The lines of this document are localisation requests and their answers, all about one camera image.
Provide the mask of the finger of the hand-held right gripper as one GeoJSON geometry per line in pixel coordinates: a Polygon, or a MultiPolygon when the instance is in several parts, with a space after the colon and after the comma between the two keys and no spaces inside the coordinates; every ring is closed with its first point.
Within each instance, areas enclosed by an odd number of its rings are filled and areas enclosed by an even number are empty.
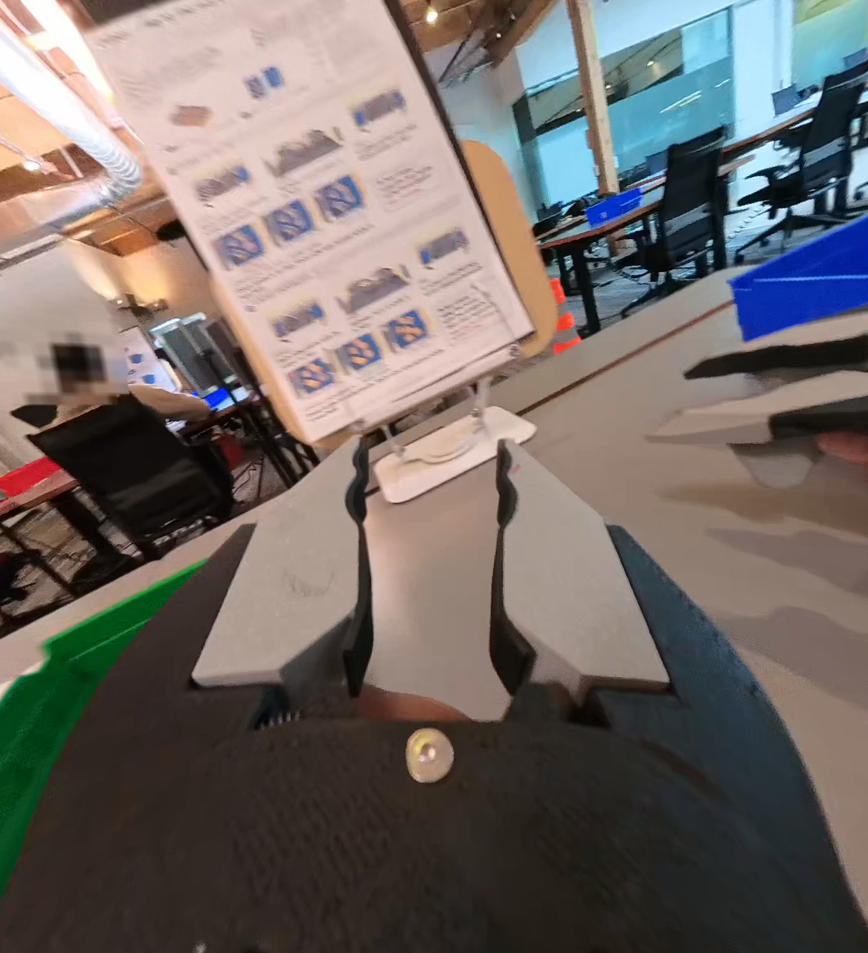
{"type": "Polygon", "coordinates": [[[677,411],[649,440],[692,446],[767,444],[773,441],[770,421],[775,415],[863,398],[868,398],[868,373],[840,371],[677,411]]]}
{"type": "Polygon", "coordinates": [[[683,376],[694,380],[783,373],[815,376],[840,371],[868,371],[868,333],[837,340],[723,351],[699,361],[683,376]]]}

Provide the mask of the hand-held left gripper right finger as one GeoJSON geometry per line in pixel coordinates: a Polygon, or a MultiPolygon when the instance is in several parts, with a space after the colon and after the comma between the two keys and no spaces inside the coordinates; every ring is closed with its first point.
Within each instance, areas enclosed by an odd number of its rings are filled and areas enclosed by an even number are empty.
{"type": "Polygon", "coordinates": [[[595,509],[509,440],[498,444],[488,653],[510,697],[530,683],[663,692],[670,676],[595,509]]]}

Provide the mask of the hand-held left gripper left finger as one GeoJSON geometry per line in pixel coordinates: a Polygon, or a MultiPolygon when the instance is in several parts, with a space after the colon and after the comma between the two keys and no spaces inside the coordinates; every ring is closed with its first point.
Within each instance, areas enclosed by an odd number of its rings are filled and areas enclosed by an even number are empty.
{"type": "Polygon", "coordinates": [[[374,642],[368,448],[350,438],[252,531],[191,677],[202,688],[362,689],[374,642]]]}

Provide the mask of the blue plastic bin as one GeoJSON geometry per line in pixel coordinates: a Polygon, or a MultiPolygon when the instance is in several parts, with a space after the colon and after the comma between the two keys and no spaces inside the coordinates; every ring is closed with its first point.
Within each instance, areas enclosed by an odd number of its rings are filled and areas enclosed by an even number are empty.
{"type": "Polygon", "coordinates": [[[747,342],[868,307],[868,214],[728,283],[747,342]]]}

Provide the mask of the green plastic bin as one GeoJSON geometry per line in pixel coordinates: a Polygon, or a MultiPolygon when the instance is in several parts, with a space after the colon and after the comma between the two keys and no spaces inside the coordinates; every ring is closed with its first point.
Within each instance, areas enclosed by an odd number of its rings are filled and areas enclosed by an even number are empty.
{"type": "Polygon", "coordinates": [[[205,560],[51,637],[31,672],[0,686],[0,897],[62,747],[122,652],[205,560]]]}

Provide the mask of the white tablet stand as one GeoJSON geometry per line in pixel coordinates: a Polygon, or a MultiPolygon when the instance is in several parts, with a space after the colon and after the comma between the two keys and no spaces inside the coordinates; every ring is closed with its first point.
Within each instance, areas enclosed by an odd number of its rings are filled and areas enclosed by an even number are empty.
{"type": "Polygon", "coordinates": [[[404,444],[390,425],[381,428],[388,453],[375,463],[374,477],[387,503],[412,501],[495,459],[503,441],[534,438],[535,424],[491,403],[489,378],[469,390],[469,413],[413,442],[404,444]]]}

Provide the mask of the black office chair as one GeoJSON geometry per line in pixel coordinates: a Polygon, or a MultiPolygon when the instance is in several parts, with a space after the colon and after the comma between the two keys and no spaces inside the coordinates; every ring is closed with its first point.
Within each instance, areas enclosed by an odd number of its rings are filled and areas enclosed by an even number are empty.
{"type": "Polygon", "coordinates": [[[774,166],[752,177],[766,184],[739,200],[739,206],[766,204],[774,224],[736,251],[736,258],[753,244],[766,245],[775,234],[785,242],[793,232],[825,229],[848,220],[846,200],[827,209],[825,198],[845,188],[853,168],[851,126],[868,79],[868,58],[825,79],[821,97],[809,122],[798,135],[794,161],[774,166]]]}
{"type": "Polygon", "coordinates": [[[126,395],[29,435],[148,560],[158,542],[235,509],[232,482],[207,468],[155,411],[126,395]]]}
{"type": "Polygon", "coordinates": [[[644,259],[654,296],[683,286],[672,273],[685,264],[693,263],[698,277],[707,274],[709,260],[716,271],[726,267],[727,188],[719,173],[725,140],[726,126],[720,126],[666,151],[656,238],[644,259]]]}

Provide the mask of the brown-edged office table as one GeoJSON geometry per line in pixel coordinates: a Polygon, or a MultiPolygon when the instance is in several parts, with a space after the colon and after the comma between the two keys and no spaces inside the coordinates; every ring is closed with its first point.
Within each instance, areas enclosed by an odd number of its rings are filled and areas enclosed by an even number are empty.
{"type": "Polygon", "coordinates": [[[584,216],[584,210],[588,206],[580,208],[579,202],[568,209],[565,216],[559,220],[539,223],[536,226],[536,242],[544,261],[557,263],[565,294],[578,296],[582,301],[585,328],[580,333],[581,337],[588,337],[601,327],[592,267],[595,264],[613,265],[611,260],[595,258],[590,249],[601,241],[621,238],[626,227],[633,225],[640,226],[644,232],[650,232],[651,217],[657,213],[661,204],[665,183],[665,173],[637,183],[633,188],[642,190],[641,207],[599,228],[591,229],[588,226],[584,216]]]}

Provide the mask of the orange traffic cone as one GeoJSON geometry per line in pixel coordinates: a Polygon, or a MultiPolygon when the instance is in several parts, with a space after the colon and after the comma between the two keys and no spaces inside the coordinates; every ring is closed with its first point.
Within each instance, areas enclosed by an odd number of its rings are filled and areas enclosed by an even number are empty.
{"type": "Polygon", "coordinates": [[[558,278],[551,278],[549,285],[558,309],[556,329],[551,340],[551,351],[553,355],[559,355],[579,345],[581,338],[571,315],[561,281],[558,278]]]}

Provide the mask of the small blue bin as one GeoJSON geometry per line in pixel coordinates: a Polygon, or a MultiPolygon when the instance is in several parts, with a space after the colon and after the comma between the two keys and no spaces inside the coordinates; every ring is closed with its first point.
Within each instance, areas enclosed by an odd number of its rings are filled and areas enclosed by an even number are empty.
{"type": "Polygon", "coordinates": [[[632,188],[618,195],[600,199],[584,210],[588,226],[596,229],[638,210],[642,204],[640,188],[632,188]]]}

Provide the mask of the red plastic crate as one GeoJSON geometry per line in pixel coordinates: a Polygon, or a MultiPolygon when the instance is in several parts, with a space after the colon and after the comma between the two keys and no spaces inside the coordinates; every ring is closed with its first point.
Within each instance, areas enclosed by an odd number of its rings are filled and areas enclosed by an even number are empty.
{"type": "Polygon", "coordinates": [[[59,464],[41,456],[0,476],[0,492],[7,497],[18,497],[61,474],[59,464]]]}

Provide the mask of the instruction poster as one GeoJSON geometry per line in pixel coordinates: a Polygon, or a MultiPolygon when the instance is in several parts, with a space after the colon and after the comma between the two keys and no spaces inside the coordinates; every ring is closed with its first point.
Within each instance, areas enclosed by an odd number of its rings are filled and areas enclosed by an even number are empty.
{"type": "Polygon", "coordinates": [[[399,2],[81,2],[223,313],[302,441],[534,330],[399,2]]]}

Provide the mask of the wooden support post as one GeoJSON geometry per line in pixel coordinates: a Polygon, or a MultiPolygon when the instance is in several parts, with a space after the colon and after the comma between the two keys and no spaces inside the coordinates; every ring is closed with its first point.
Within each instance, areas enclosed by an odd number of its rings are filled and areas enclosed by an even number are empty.
{"type": "Polygon", "coordinates": [[[619,177],[608,117],[607,90],[598,55],[593,6],[589,1],[567,1],[571,34],[578,62],[587,144],[593,154],[597,194],[619,193],[619,177]]]}

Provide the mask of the silver flexible air duct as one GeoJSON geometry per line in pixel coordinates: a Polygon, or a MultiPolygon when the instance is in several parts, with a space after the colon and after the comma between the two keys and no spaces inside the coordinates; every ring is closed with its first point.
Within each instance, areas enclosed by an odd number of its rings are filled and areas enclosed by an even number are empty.
{"type": "Polygon", "coordinates": [[[141,187],[144,173],[135,155],[1,22],[0,84],[101,166],[107,177],[103,205],[141,187]]]}

